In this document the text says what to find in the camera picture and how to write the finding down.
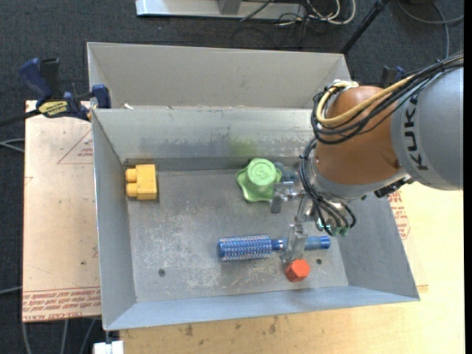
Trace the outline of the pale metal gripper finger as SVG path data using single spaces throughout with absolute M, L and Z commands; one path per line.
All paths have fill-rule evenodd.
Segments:
M 302 259 L 306 240 L 307 232 L 303 225 L 300 223 L 291 224 L 286 244 L 280 255 L 281 261 L 283 263 L 292 263 L 295 260 Z
M 274 194 L 270 200 L 271 214 L 278 214 L 286 201 L 298 198 L 298 192 L 294 188 L 293 181 L 284 181 L 273 185 Z

